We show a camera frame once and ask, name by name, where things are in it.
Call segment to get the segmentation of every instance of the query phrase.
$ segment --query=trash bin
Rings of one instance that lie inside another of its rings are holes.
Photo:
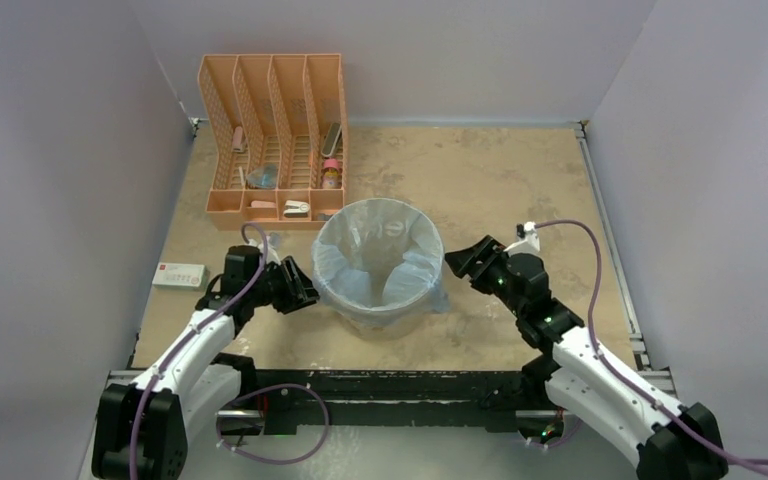
[[[320,301],[362,337],[398,337],[420,314],[449,309],[443,241],[407,203],[372,198],[347,205],[322,227],[311,258]]]

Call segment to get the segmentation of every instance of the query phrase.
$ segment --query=plastic storage tray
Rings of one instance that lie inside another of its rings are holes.
[[[346,204],[349,135],[343,69],[339,54],[205,55],[199,87],[216,137],[218,161],[207,198],[207,214],[219,230],[235,230],[245,221],[268,229],[314,230]],[[320,147],[328,127],[342,126],[334,155],[340,162],[340,189],[320,188]],[[232,151],[242,126],[242,152]],[[241,178],[264,164],[278,168],[278,187],[253,188]],[[252,207],[255,200],[276,207]],[[303,218],[285,217],[287,200],[310,205]]]

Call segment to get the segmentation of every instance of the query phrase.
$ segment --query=tabletop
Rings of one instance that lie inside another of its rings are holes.
[[[205,264],[220,273],[239,232],[218,231],[205,214],[216,166],[208,125],[199,129],[161,260]],[[350,127],[349,201],[387,197],[407,202],[434,222],[447,251],[492,235],[506,243],[515,225],[571,218],[589,225],[607,250],[602,222],[572,129]],[[278,231],[278,254],[292,255],[310,274],[317,232]],[[554,295],[584,318],[595,280],[586,234],[572,226],[540,231]],[[596,329],[601,341],[634,366],[629,332],[610,256],[605,255]],[[451,310],[425,314],[409,334],[360,338],[339,314],[317,304],[281,315],[261,308],[225,352],[245,354],[259,368],[519,370],[539,355],[524,343],[514,318],[444,267]],[[190,319],[200,292],[152,288],[135,368],[154,362]]]

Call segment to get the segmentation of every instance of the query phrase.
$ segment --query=glue bottle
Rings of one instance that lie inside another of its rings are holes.
[[[322,188],[340,188],[340,162],[336,158],[325,160],[322,168]]]

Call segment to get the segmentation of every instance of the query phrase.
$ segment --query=white wall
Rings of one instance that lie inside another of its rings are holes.
[[[588,134],[653,359],[768,454],[768,1],[659,0]]]
[[[352,120],[590,118],[655,0],[132,0],[187,112],[205,53],[340,52]]]
[[[0,478],[75,478],[189,149],[125,0],[0,0]]]

